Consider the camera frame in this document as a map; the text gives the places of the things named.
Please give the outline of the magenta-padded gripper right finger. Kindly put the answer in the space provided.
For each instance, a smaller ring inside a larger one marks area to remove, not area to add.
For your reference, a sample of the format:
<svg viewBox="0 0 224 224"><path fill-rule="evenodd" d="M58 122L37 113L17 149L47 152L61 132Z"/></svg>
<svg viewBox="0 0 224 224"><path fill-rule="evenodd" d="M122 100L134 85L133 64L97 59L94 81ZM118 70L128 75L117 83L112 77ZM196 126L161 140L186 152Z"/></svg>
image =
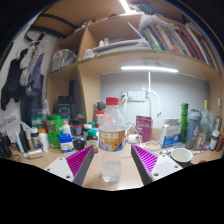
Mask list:
<svg viewBox="0 0 224 224"><path fill-rule="evenodd" d="M168 155L156 155L137 145L131 146L131 155L143 185L150 184L182 169Z"/></svg>

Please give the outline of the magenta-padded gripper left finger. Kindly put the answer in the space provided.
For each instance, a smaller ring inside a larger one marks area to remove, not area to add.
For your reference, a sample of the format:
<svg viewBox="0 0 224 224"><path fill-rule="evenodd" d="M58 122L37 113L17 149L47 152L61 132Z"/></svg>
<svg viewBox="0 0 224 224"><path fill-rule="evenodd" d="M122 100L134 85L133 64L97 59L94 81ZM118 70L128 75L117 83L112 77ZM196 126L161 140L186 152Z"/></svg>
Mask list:
<svg viewBox="0 0 224 224"><path fill-rule="evenodd" d="M81 186L93 156L94 149L92 146L89 146L67 158L58 157L45 168L45 171Z"/></svg>

